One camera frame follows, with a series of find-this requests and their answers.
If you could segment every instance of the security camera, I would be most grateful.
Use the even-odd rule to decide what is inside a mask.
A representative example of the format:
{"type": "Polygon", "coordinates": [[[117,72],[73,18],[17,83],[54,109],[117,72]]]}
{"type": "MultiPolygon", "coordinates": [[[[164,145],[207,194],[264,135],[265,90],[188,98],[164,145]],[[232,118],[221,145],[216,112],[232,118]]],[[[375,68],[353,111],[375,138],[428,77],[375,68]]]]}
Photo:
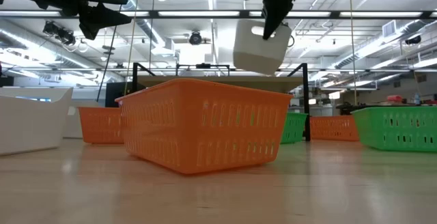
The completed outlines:
{"type": "Polygon", "coordinates": [[[199,31],[193,31],[191,36],[190,36],[189,42],[193,46],[200,45],[202,43],[202,36],[200,35],[200,32],[199,31]]]}

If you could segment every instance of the window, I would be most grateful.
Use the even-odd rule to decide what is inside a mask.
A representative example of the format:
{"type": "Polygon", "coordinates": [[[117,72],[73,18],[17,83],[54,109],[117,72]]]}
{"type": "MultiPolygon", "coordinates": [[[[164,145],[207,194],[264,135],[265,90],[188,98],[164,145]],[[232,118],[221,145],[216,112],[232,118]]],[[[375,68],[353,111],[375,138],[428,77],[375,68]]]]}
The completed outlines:
{"type": "Polygon", "coordinates": [[[37,100],[37,101],[42,101],[42,102],[51,102],[50,98],[34,98],[34,97],[24,97],[24,96],[17,96],[16,98],[24,98],[24,99],[28,99],[28,100],[37,100]]]}
{"type": "Polygon", "coordinates": [[[417,75],[417,83],[426,82],[426,74],[417,75]]]}

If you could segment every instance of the green basket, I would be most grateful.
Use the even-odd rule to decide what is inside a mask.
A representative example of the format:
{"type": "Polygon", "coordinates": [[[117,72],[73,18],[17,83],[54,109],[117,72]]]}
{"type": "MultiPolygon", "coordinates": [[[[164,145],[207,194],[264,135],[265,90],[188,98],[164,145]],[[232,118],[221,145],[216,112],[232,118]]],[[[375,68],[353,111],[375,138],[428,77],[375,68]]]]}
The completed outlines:
{"type": "Polygon", "coordinates": [[[284,132],[282,134],[282,144],[302,141],[302,134],[307,116],[307,114],[302,113],[289,112],[287,114],[284,132]]]}
{"type": "Polygon", "coordinates": [[[354,111],[361,143],[380,150],[437,152],[437,107],[354,111]]]}

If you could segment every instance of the orange basket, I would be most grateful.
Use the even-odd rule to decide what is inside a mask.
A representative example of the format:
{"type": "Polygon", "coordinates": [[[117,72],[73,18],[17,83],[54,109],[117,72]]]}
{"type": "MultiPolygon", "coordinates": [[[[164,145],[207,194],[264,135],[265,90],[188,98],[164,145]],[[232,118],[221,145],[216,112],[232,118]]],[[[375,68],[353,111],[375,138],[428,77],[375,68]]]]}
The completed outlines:
{"type": "Polygon", "coordinates": [[[180,173],[276,159],[291,96],[175,79],[118,98],[129,153],[180,173]]]}
{"type": "Polygon", "coordinates": [[[311,138],[337,141],[359,141],[354,117],[311,117],[311,138]]]}
{"type": "Polygon", "coordinates": [[[83,140],[93,144],[122,144],[119,108],[78,107],[83,140]]]}

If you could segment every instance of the black metal frame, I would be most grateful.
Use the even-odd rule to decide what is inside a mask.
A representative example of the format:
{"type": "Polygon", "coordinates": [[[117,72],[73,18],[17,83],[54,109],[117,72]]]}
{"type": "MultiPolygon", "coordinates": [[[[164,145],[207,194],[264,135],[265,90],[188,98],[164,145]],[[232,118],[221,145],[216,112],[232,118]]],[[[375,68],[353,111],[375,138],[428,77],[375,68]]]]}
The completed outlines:
{"type": "Polygon", "coordinates": [[[304,112],[308,114],[307,120],[305,121],[305,141],[311,141],[311,126],[309,123],[309,85],[308,85],[308,64],[303,63],[300,64],[297,68],[295,68],[291,73],[287,76],[290,77],[296,72],[298,72],[302,68],[303,72],[303,102],[304,102],[304,112]]]}
{"type": "MultiPolygon", "coordinates": [[[[177,64],[176,65],[176,76],[178,76],[178,72],[180,67],[190,67],[190,66],[196,66],[196,68],[203,68],[208,69],[211,67],[226,67],[227,68],[227,74],[228,76],[231,73],[231,68],[227,64],[219,64],[219,65],[213,65],[213,64],[197,64],[197,65],[189,65],[189,64],[177,64]]],[[[156,76],[152,71],[150,71],[148,68],[142,66],[141,64],[135,62],[133,71],[132,71],[132,92],[138,91],[138,68],[140,68],[142,71],[146,71],[151,76],[156,76]]],[[[291,73],[287,75],[287,77],[292,76],[296,72],[298,72],[300,69],[302,69],[303,72],[303,100],[304,100],[304,112],[308,114],[307,120],[305,121],[305,140],[310,141],[311,140],[311,127],[309,125],[309,84],[308,84],[308,64],[303,63],[300,64],[297,68],[295,68],[291,73]]]]}
{"type": "MultiPolygon", "coordinates": [[[[78,16],[61,16],[61,14],[59,14],[59,16],[44,16],[44,15],[6,15],[6,12],[61,12],[61,10],[46,10],[46,11],[41,11],[41,10],[0,10],[0,12],[5,12],[2,13],[1,17],[2,18],[43,18],[43,19],[79,19],[78,16]]],[[[292,12],[296,13],[296,16],[287,16],[287,19],[337,19],[337,20],[350,20],[350,16],[342,16],[341,12],[347,12],[350,13],[350,10],[320,10],[320,11],[315,11],[315,10],[292,10],[292,12]],[[326,16],[297,16],[299,12],[330,12],[329,14],[327,14],[326,16]]],[[[354,20],[394,20],[394,19],[399,19],[399,20],[415,20],[415,19],[435,19],[435,17],[432,16],[433,12],[435,11],[424,11],[424,10],[417,10],[417,11],[404,11],[404,10],[399,10],[399,11],[375,11],[375,10],[354,10],[352,11],[352,15],[354,12],[421,12],[421,14],[419,16],[390,16],[390,15],[385,15],[385,16],[354,16],[354,20]]],[[[147,13],[147,16],[141,16],[141,15],[137,15],[137,19],[172,19],[172,18],[206,18],[206,19],[242,19],[242,18],[262,18],[261,16],[261,11],[260,10],[137,10],[137,13],[147,13]],[[234,15],[231,16],[221,16],[219,15],[213,15],[213,16],[185,16],[185,15],[181,15],[181,16],[163,16],[162,14],[160,14],[160,12],[238,12],[235,13],[234,15]],[[258,15],[251,15],[251,12],[255,12],[255,13],[259,13],[258,15]]]]}
{"type": "Polygon", "coordinates": [[[210,69],[211,67],[216,67],[220,70],[220,67],[227,68],[227,76],[231,76],[231,66],[229,64],[176,64],[176,76],[179,76],[180,67],[188,67],[187,71],[190,71],[190,67],[195,66],[197,69],[210,69]]]}
{"type": "Polygon", "coordinates": [[[142,66],[141,64],[134,62],[134,68],[132,69],[132,92],[138,91],[138,68],[142,71],[146,71],[151,76],[156,76],[152,71],[148,68],[142,66]]]}

